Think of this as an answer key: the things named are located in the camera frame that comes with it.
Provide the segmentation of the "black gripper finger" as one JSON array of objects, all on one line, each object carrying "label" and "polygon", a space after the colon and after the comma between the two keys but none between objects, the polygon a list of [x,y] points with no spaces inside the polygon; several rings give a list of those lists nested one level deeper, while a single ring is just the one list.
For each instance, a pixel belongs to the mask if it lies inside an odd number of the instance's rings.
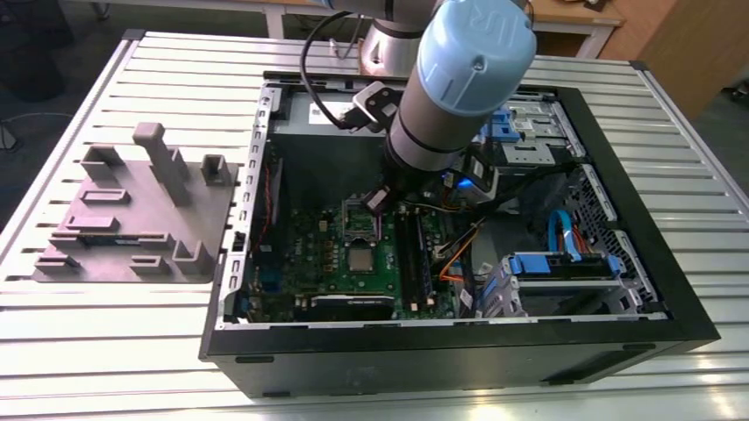
[{"label": "black gripper finger", "polygon": [[378,187],[364,195],[362,205],[374,216],[379,216],[383,213],[388,197],[390,189],[387,187]]}]

